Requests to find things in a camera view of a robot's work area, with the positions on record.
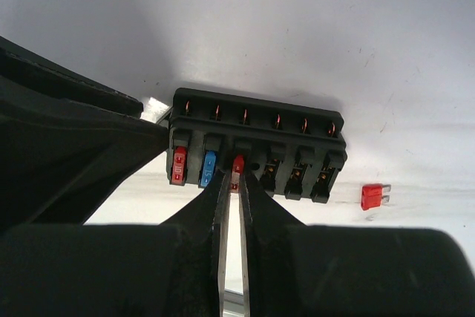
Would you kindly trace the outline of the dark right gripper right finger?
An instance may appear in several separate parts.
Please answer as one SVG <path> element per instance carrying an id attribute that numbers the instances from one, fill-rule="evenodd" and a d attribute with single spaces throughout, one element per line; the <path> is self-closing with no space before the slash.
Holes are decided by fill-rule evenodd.
<path id="1" fill-rule="evenodd" d="M 472 316 L 474 274 L 435 229 L 307 225 L 240 179 L 247 316 Z"/>

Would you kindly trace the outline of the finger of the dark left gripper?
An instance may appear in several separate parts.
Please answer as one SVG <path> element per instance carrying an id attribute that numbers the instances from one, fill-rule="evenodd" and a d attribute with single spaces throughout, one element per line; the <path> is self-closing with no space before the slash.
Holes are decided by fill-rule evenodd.
<path id="1" fill-rule="evenodd" d="M 168 148 L 143 104 L 1 40 L 1 229 L 84 223 Z"/>

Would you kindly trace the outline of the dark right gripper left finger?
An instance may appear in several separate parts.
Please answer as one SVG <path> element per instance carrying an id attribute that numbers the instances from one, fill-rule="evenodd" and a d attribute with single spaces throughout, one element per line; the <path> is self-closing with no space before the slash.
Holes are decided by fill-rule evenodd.
<path id="1" fill-rule="evenodd" d="M 229 173 L 157 225 L 24 224 L 1 236 L 3 316 L 221 316 Z"/>

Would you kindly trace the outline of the black fuse box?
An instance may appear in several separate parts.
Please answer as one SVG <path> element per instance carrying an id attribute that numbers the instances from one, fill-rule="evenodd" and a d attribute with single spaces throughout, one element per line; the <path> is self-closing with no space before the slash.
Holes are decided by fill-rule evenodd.
<path id="1" fill-rule="evenodd" d="M 327 203 L 347 160 L 344 119 L 337 111 L 179 88 L 157 124 L 169 134 L 170 184 L 174 150 L 184 146 L 184 185 L 199 187 L 207 151 L 217 155 L 214 173 L 232 171 L 242 154 L 243 173 L 252 173 L 269 196 Z"/>

